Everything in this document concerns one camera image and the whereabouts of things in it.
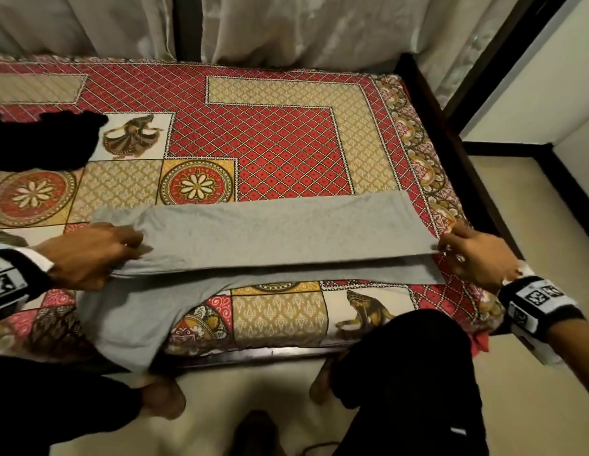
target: beige floor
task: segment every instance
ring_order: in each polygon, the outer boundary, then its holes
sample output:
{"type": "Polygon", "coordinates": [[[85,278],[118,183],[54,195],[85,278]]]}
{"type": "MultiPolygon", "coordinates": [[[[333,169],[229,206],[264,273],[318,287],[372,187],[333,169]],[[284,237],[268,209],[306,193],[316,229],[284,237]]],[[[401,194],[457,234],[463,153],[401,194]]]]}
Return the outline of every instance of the beige floor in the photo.
{"type": "MultiPolygon", "coordinates": [[[[531,159],[473,157],[532,268],[582,304],[589,317],[589,240],[531,159]]],[[[565,367],[543,367],[512,336],[476,359],[491,454],[589,455],[589,396],[565,367]]],[[[307,388],[320,361],[207,370],[180,383],[189,405],[174,422],[138,420],[118,432],[56,445],[52,456],[222,455],[248,410],[267,409],[290,456],[343,436],[353,414],[319,408],[307,388]]]]}

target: folded shirt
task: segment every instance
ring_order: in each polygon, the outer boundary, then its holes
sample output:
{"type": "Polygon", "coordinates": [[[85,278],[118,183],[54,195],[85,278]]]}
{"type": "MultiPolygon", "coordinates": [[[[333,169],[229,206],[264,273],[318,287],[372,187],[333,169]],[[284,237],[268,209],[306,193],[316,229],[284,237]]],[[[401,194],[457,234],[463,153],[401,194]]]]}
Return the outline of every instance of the folded shirt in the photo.
{"type": "Polygon", "coordinates": [[[103,208],[93,222],[132,225],[150,252],[78,295],[84,332],[109,360],[146,369],[172,325],[226,289],[360,279],[443,283],[436,239],[408,194],[393,191],[221,203],[103,208]]]}

